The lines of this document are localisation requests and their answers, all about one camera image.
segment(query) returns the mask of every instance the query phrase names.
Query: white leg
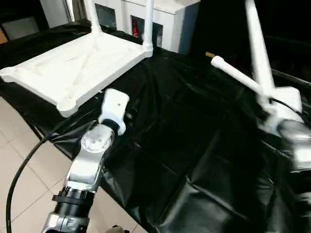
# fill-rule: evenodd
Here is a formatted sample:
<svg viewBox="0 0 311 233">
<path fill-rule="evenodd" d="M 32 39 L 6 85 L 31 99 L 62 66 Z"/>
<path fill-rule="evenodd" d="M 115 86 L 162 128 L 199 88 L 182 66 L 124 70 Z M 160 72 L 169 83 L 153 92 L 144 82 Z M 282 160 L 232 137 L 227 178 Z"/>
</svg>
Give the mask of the white leg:
<svg viewBox="0 0 311 233">
<path fill-rule="evenodd" d="M 99 21 L 98 21 L 98 16 L 95 8 L 95 2 L 94 0 L 85 0 L 84 4 L 86 6 L 86 14 L 88 19 L 92 23 L 92 32 L 93 33 L 99 33 L 102 31 Z"/>
<path fill-rule="evenodd" d="M 124 28 L 124 20 L 123 20 L 123 16 L 125 15 L 123 13 L 123 3 L 122 0 L 119 0 L 116 3 L 116 8 L 115 8 L 115 12 L 116 12 L 116 24 L 117 24 L 117 29 L 119 31 L 125 31 Z"/>
<path fill-rule="evenodd" d="M 145 38 L 143 46 L 147 51 L 147 56 L 151 57 L 153 54 L 153 44 L 152 44 L 152 29 L 153 29 L 153 19 L 154 19 L 154 0 L 146 1 L 146 17 L 145 17 Z"/>
</svg>

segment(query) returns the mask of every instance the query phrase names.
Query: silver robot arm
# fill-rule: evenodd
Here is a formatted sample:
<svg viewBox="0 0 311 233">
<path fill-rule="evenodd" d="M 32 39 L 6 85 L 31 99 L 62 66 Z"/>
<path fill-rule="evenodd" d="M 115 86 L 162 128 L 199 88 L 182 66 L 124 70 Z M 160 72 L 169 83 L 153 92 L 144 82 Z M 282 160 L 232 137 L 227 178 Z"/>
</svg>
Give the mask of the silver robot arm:
<svg viewBox="0 0 311 233">
<path fill-rule="evenodd" d="M 56 208 L 49 213 L 43 233 L 85 233 L 88 214 L 103 175 L 104 157 L 114 139 L 125 132 L 123 117 L 127 94 L 114 89 L 105 92 L 98 122 L 81 139 L 81 150 L 73 160 L 64 186 L 53 196 Z"/>
</svg>

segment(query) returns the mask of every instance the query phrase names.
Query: black tarp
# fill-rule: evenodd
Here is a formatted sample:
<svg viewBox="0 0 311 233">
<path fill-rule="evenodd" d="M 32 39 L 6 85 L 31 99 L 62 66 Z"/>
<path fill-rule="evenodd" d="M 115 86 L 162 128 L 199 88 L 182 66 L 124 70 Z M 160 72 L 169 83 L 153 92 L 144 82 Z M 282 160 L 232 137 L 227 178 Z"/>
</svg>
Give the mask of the black tarp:
<svg viewBox="0 0 311 233">
<path fill-rule="evenodd" d="M 71 23 L 3 44 L 0 68 L 88 32 L 87 23 Z M 148 232 L 301 232 L 290 156 L 279 138 L 258 130 L 262 112 L 254 93 L 209 62 L 155 49 L 109 86 L 130 102 L 127 131 L 106 159 L 102 187 Z M 1 81 L 0 94 L 43 133 L 63 120 L 15 83 Z M 102 100 L 97 94 L 53 135 L 68 158 L 77 155 Z"/>
</svg>

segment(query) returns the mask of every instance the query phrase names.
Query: black cable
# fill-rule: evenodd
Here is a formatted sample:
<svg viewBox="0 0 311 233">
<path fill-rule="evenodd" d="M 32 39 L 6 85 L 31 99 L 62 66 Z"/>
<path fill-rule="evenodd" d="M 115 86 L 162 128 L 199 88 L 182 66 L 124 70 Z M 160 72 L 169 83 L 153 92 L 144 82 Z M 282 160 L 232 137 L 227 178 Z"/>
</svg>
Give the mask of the black cable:
<svg viewBox="0 0 311 233">
<path fill-rule="evenodd" d="M 303 119 L 303 121 L 306 123 L 306 125 L 307 125 L 309 128 L 311 128 L 311 124 L 309 123 L 309 120 L 306 119 L 306 118 L 303 116 L 303 114 L 302 114 L 301 112 L 295 110 L 294 108 L 292 108 L 292 107 L 289 106 L 288 104 L 286 104 L 286 103 L 284 103 L 284 102 L 282 102 L 282 101 L 280 101 L 280 100 L 278 100 L 278 99 L 275 99 L 275 98 L 273 98 L 273 97 L 270 97 L 269 100 L 270 100 L 270 101 L 277 102 L 277 103 L 280 103 L 280 104 L 284 105 L 285 107 L 291 109 L 293 112 L 295 112 L 297 115 L 299 115 L 299 116 L 301 117 L 301 119 Z"/>
<path fill-rule="evenodd" d="M 55 128 L 48 133 L 44 138 L 42 138 L 38 144 L 31 150 L 31 152 L 27 155 L 27 157 L 24 159 L 22 164 L 20 165 L 19 169 L 17 170 L 15 177 L 13 178 L 13 181 L 11 183 L 9 193 L 6 199 L 6 209 L 5 209 L 5 221 L 6 221 L 6 232 L 7 233 L 12 233 L 12 226 L 11 226 L 11 204 L 12 204 L 12 197 L 13 197 L 13 192 L 15 189 L 15 186 L 17 184 L 17 181 L 23 172 L 24 168 L 28 164 L 29 160 L 33 156 L 33 154 L 46 142 L 50 139 L 50 137 L 53 135 L 54 132 L 56 132 L 59 128 L 65 125 L 68 121 L 70 121 L 76 114 L 73 114 L 71 117 L 63 120 L 59 124 L 55 126 Z"/>
</svg>

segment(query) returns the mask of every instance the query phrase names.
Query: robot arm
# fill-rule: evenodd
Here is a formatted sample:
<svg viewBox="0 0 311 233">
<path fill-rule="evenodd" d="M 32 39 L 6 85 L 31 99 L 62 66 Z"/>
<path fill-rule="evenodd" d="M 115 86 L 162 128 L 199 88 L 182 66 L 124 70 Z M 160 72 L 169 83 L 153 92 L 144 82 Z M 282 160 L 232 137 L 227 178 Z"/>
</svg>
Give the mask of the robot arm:
<svg viewBox="0 0 311 233">
<path fill-rule="evenodd" d="M 104 157 L 114 139 L 125 132 L 123 121 L 129 97 L 120 91 L 105 92 L 98 122 L 81 139 L 81 150 L 73 160 L 64 186 L 53 196 L 56 208 L 49 213 L 43 233 L 85 233 L 88 214 L 103 175 Z"/>
<path fill-rule="evenodd" d="M 311 170 L 311 130 L 302 119 L 300 92 L 291 86 L 275 87 L 259 16 L 254 0 L 245 0 L 255 81 L 219 56 L 211 64 L 229 74 L 257 94 L 258 103 L 268 113 L 259 125 L 264 131 L 285 139 L 293 149 L 294 171 Z"/>
</svg>

